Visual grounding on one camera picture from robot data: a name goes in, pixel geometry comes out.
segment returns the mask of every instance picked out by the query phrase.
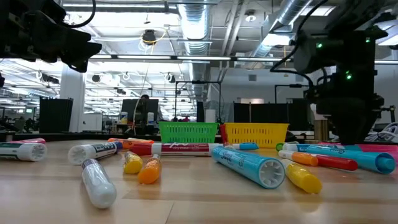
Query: table surface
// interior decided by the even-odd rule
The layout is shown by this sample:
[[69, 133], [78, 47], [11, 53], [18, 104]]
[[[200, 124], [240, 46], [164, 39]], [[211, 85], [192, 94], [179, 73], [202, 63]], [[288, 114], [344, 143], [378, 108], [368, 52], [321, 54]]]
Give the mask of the table surface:
[[[115, 184], [113, 206], [92, 206], [81, 167], [67, 161], [77, 144], [49, 142], [42, 162], [0, 162], [0, 223], [398, 223], [397, 173], [309, 167], [323, 183], [306, 194], [288, 179], [266, 190], [210, 157], [163, 157], [162, 177], [140, 185], [123, 174], [123, 155], [101, 160]], [[272, 149], [258, 154], [277, 157]]]

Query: ventilation duct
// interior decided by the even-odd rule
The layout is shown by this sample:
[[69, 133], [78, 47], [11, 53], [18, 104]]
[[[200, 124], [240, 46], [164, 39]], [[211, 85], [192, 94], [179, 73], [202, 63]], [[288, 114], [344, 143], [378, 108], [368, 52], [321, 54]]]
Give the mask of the ventilation duct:
[[[312, 2], [312, 0], [284, 0], [280, 6], [280, 10], [267, 16], [263, 24], [263, 36], [264, 40], [259, 46], [251, 53], [251, 57], [265, 57], [275, 46], [275, 43], [269, 41], [267, 38], [270, 32], [276, 32], [277, 29], [288, 26], [286, 29], [282, 29], [281, 37], [289, 36], [289, 32], [292, 31], [294, 21], [303, 13], [305, 8]], [[257, 62], [248, 62], [243, 65], [243, 68], [254, 69]]]
[[[208, 37], [209, 31], [209, 5], [179, 4], [178, 11], [181, 15], [181, 29], [183, 36], [188, 40], [203, 40]], [[209, 45], [201, 42], [186, 42], [187, 55], [207, 55]], [[190, 63], [189, 72], [191, 80], [203, 80], [209, 64]], [[195, 97], [201, 97], [203, 85], [193, 85]]]

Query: ceiling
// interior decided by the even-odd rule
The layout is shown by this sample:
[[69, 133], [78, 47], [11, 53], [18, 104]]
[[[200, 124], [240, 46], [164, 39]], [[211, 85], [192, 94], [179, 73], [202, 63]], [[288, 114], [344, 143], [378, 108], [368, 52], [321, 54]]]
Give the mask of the ceiling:
[[[137, 1], [104, 1], [114, 4], [130, 4]], [[210, 13], [210, 34], [208, 40], [210, 45], [209, 55], [220, 55], [223, 46], [224, 35], [228, 20], [235, 19], [234, 26], [237, 24], [238, 16], [231, 18], [233, 0], [210, 1], [218, 2], [211, 5]], [[329, 1], [323, 8], [316, 11], [312, 22], [316, 22], [326, 11], [331, 11], [331, 7], [341, 1]], [[186, 40], [181, 28], [180, 15], [174, 13], [147, 13], [151, 4], [141, 4], [142, 12], [127, 12], [123, 7], [114, 7], [114, 10], [99, 10], [95, 18], [85, 27], [79, 28], [81, 31], [90, 33], [92, 41], [103, 44], [101, 54], [116, 55], [185, 55]], [[235, 41], [231, 54], [248, 54], [254, 50], [262, 41], [261, 27], [267, 15], [279, 10], [281, 0], [274, 1], [249, 1], [248, 9], [253, 9], [256, 17], [255, 21], [248, 22], [243, 19], [238, 31], [238, 39]], [[90, 10], [81, 10], [74, 5], [86, 4], [89, 1], [67, 0], [62, 1], [66, 9], [76, 9], [68, 11], [67, 21], [69, 23], [81, 23], [91, 14]], [[145, 30], [155, 30], [158, 42], [154, 47], [145, 46], [142, 43], [141, 35]], [[291, 47], [285, 43], [282, 48], [273, 49], [270, 55], [273, 57], [284, 57], [290, 52]], [[385, 58], [389, 56], [390, 50], [387, 47], [378, 47], [376, 57]], [[50, 75], [62, 82], [62, 70], [64, 64], [57, 62], [49, 64], [38, 60], [36, 63], [27, 62], [19, 59], [0, 60], [0, 71], [6, 78], [6, 85], [23, 86], [23, 88], [6, 88], [2, 91], [2, 98], [19, 98], [24, 100], [0, 101], [1, 106], [13, 105], [36, 105], [38, 96], [57, 97], [60, 86], [50, 84], [51, 88], [43, 86], [49, 85], [41, 80], [42, 74]], [[212, 67], [210, 78], [216, 80], [220, 73], [219, 67]], [[125, 98], [137, 98], [140, 95], [149, 96], [162, 100], [161, 109], [166, 118], [171, 118], [174, 101], [175, 84], [169, 83], [165, 76], [173, 75], [176, 80], [190, 81], [189, 63], [145, 63], [145, 62], [109, 62], [92, 61], [89, 62], [86, 88], [86, 111], [102, 112], [104, 114], [117, 115], [121, 109], [121, 100]], [[92, 80], [93, 75], [101, 77], [100, 82]], [[256, 82], [249, 82], [248, 75], [257, 75]], [[230, 68], [225, 75], [224, 85], [275, 85], [295, 82], [296, 78], [292, 75], [287, 77], [269, 73], [268, 69], [246, 70], [243, 68]], [[117, 94], [113, 88], [115, 86], [124, 89], [126, 95]], [[196, 116], [196, 99], [192, 98], [192, 91], [182, 91], [178, 99], [180, 105], [177, 106], [180, 115]]]

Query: computer monitor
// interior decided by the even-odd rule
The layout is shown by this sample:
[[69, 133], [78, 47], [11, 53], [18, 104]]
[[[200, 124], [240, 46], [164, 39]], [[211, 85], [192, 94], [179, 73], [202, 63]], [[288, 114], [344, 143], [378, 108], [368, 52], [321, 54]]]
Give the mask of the computer monitor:
[[[136, 107], [137, 100], [123, 100], [122, 112], [127, 112], [127, 120], [133, 122], [134, 120], [134, 109]], [[136, 121], [147, 121], [148, 112], [154, 114], [154, 120], [157, 120], [157, 109], [159, 107], [159, 100], [139, 100], [136, 110]]]

